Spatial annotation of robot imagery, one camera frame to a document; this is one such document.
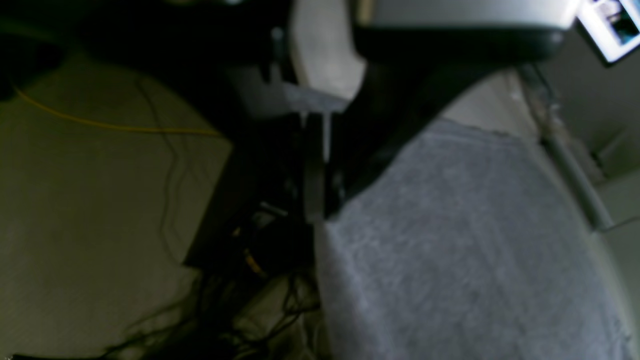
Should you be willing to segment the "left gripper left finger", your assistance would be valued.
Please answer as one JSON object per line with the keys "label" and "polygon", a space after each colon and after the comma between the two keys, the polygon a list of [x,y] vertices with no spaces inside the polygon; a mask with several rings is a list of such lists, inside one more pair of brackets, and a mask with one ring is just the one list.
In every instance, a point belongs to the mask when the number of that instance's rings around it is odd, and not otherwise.
{"label": "left gripper left finger", "polygon": [[286,98],[292,0],[100,0],[75,33],[99,60],[150,76],[231,143],[184,260],[203,271],[314,263],[303,214],[302,117]]}

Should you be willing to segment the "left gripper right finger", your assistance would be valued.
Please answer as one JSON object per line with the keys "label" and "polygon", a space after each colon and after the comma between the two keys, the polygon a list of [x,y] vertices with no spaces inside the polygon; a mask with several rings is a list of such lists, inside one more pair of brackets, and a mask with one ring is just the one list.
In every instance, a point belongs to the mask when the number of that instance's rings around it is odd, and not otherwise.
{"label": "left gripper right finger", "polygon": [[512,66],[558,52],[578,0],[349,0],[366,66],[331,124],[324,216],[370,187],[456,98]]}

